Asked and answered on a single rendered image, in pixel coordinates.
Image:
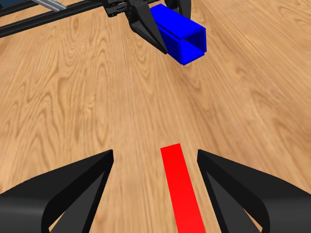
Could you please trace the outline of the blue hollow socket block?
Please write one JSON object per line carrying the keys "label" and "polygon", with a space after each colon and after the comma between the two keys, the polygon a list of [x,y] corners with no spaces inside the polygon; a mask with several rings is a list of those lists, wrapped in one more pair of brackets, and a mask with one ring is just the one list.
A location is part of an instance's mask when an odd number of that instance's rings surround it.
{"label": "blue hollow socket block", "polygon": [[206,29],[163,4],[151,7],[168,54],[186,65],[207,51]]}

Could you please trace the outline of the thin red peg bar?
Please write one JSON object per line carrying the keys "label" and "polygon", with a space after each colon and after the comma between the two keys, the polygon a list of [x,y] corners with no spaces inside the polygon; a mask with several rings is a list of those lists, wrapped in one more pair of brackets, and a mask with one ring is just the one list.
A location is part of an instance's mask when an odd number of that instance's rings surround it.
{"label": "thin red peg bar", "polygon": [[206,233],[180,144],[160,150],[178,233]]}

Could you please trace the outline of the silver aluminium rail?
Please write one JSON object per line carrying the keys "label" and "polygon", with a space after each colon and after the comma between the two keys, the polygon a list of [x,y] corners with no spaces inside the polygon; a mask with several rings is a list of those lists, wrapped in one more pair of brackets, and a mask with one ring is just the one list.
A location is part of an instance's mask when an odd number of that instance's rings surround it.
{"label": "silver aluminium rail", "polygon": [[67,8],[65,5],[55,0],[32,0],[32,1],[55,12],[65,10]]}

